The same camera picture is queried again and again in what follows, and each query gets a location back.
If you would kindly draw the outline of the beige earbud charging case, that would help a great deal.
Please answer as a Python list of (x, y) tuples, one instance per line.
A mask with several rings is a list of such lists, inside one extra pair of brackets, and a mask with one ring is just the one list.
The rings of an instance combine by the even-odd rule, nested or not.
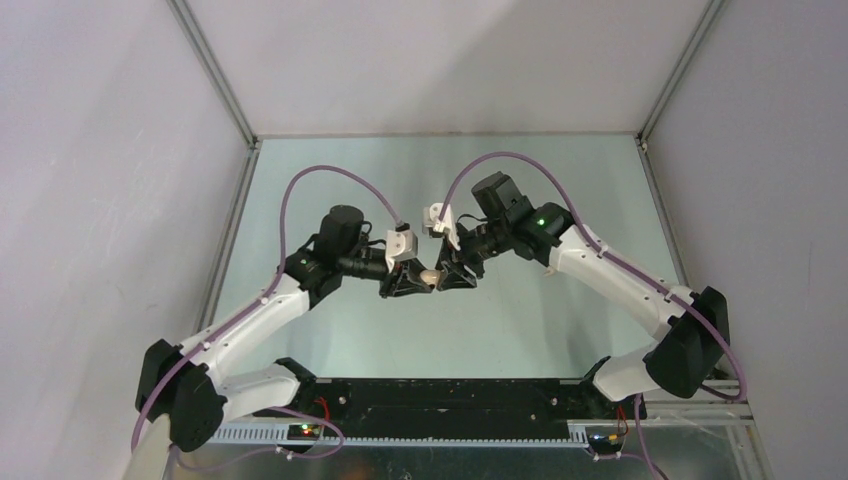
[(426, 269), (420, 273), (420, 279), (431, 288), (437, 288), (440, 284), (442, 272), (439, 270)]

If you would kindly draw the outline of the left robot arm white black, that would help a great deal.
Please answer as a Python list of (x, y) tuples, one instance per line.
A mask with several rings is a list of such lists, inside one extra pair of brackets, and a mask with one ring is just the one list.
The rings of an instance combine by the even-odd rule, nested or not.
[(293, 363), (280, 361), (237, 374), (237, 364), (272, 334), (314, 309), (344, 278), (378, 283), (383, 298), (429, 293), (418, 238), (402, 223), (384, 238), (369, 237), (370, 224), (349, 205), (330, 209), (317, 233), (279, 265), (270, 286), (230, 319), (179, 344), (161, 339), (145, 352), (136, 407), (143, 420), (169, 421), (168, 438), (183, 452), (206, 444), (223, 424), (282, 407), (304, 416), (316, 403), (315, 388)]

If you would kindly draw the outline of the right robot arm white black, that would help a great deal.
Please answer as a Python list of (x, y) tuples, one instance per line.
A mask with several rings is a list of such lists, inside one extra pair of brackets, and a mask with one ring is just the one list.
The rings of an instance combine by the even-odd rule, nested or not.
[(474, 288), (485, 261), (503, 253), (535, 261), (569, 275), (629, 312), (652, 343), (626, 355), (604, 357), (582, 378), (585, 411), (606, 418), (622, 400), (653, 390), (688, 399), (701, 389), (729, 340), (727, 301), (712, 287), (696, 293), (651, 276), (609, 249), (556, 203), (532, 205), (502, 172), (478, 182), (472, 194), (484, 221), (462, 226), (452, 209), (434, 203), (423, 211), (423, 227), (442, 238), (439, 290)]

